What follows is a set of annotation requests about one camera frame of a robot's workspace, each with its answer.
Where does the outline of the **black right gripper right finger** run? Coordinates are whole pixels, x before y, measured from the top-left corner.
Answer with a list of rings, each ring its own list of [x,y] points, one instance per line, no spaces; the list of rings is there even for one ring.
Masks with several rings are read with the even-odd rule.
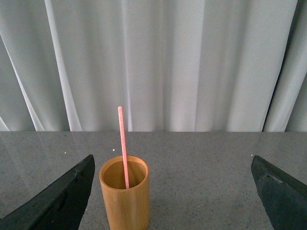
[[[258,196],[275,230],[307,228],[307,185],[256,155],[251,173]]]

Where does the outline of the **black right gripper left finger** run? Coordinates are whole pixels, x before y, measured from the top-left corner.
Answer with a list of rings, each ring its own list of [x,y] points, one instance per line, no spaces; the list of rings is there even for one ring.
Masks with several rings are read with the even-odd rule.
[[[0,220],[2,230],[77,230],[92,190],[92,154]]]

